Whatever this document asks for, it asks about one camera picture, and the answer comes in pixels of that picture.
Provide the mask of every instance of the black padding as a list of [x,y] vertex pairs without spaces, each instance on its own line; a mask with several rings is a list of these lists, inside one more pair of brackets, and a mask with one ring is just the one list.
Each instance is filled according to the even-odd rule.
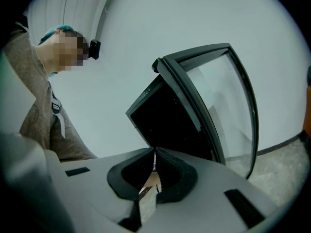
[[162,148],[156,148],[155,154],[155,168],[162,188],[162,192],[156,196],[156,203],[181,201],[197,183],[195,168]]
[[148,148],[108,171],[107,181],[119,198],[138,201],[138,193],[153,170],[154,156],[154,149]]
[[239,190],[228,190],[225,192],[225,195],[240,214],[248,228],[252,228],[264,220],[263,215],[261,215]]
[[155,152],[150,151],[122,170],[123,178],[135,187],[142,189],[154,168]]
[[70,177],[70,176],[78,175],[81,173],[89,172],[89,169],[87,167],[82,167],[82,168],[78,168],[78,169],[68,170],[65,172],[66,172],[67,176]]
[[141,227],[138,201],[134,202],[130,216],[122,219],[118,224],[133,232],[136,232]]

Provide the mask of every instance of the gray sweater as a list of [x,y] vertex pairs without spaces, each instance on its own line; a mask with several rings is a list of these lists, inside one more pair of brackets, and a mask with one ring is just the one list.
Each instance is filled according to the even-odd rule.
[[62,137],[60,121],[52,112],[52,90],[48,75],[35,47],[30,44],[28,33],[22,27],[16,26],[11,32],[4,53],[16,74],[36,97],[20,128],[20,134],[37,141],[43,149],[54,151],[60,161],[96,158],[79,137],[63,106],[59,113],[64,118],[66,138]]

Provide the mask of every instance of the black baseboard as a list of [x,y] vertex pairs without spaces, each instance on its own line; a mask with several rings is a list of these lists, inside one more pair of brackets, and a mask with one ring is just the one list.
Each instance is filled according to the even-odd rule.
[[259,150],[257,152],[257,156],[260,156],[260,155],[263,155],[263,154],[266,154],[266,153],[270,153],[272,151],[278,150],[278,149],[280,149],[282,147],[285,147],[285,146],[289,145],[290,143],[300,139],[300,136],[301,136],[301,134],[303,134],[303,132],[300,132],[298,135],[295,135],[294,137],[292,137],[292,138],[290,138],[290,139],[288,139],[288,140],[286,140],[284,142],[281,142],[281,143],[279,143],[277,145],[274,145],[272,147],[269,147],[269,148],[266,148],[266,149],[263,149],[263,150]]

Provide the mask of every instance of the black slot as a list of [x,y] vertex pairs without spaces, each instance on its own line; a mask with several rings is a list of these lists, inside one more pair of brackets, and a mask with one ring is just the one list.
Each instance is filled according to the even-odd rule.
[[87,167],[82,167],[82,168],[77,168],[77,169],[73,169],[73,170],[68,170],[65,172],[66,172],[67,176],[70,177],[70,176],[78,175],[78,174],[89,172],[89,171],[90,170]]
[[263,215],[237,189],[228,190],[225,195],[237,210],[248,228],[252,228],[264,220]]

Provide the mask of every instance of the floor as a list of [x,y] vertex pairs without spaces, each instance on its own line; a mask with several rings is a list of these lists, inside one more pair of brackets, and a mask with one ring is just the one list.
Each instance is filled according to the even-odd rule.
[[[309,171],[310,160],[304,144],[296,140],[257,156],[249,182],[268,195],[277,206],[282,206],[298,194]],[[152,187],[139,202],[142,223],[155,211],[156,195],[156,187]]]

